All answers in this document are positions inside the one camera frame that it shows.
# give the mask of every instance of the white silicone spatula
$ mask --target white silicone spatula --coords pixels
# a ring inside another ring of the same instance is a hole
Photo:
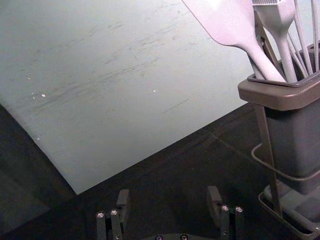
[[[265,79],[285,82],[256,40],[251,0],[182,1],[217,43],[246,51]]]

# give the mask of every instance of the screw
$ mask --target screw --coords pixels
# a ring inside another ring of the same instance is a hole
[[[229,208],[228,208],[226,205],[224,205],[224,206],[222,206],[222,210],[223,210],[223,211],[228,211]]]
[[[111,215],[113,215],[113,216],[114,216],[114,215],[117,215],[117,213],[118,213],[117,210],[112,210],[112,211],[111,211]]]
[[[187,236],[187,235],[181,235],[181,236],[180,236],[180,239],[181,239],[181,240],[188,240],[188,236]]]
[[[97,215],[96,215],[99,219],[103,218],[105,216],[105,214],[103,212],[99,212]]]
[[[239,206],[237,206],[237,207],[235,208],[235,210],[236,210],[238,213],[242,213],[242,212],[243,212],[243,209],[242,209],[241,207],[239,207]]]

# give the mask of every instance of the black table surface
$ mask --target black table surface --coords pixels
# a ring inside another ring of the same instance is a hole
[[[268,179],[250,152],[260,142],[254,107],[245,104],[1,239],[94,240],[96,213],[111,210],[121,189],[129,189],[131,201],[125,240],[217,238],[206,204],[207,186],[217,186],[225,204],[243,207],[246,239],[296,240],[259,204]]]

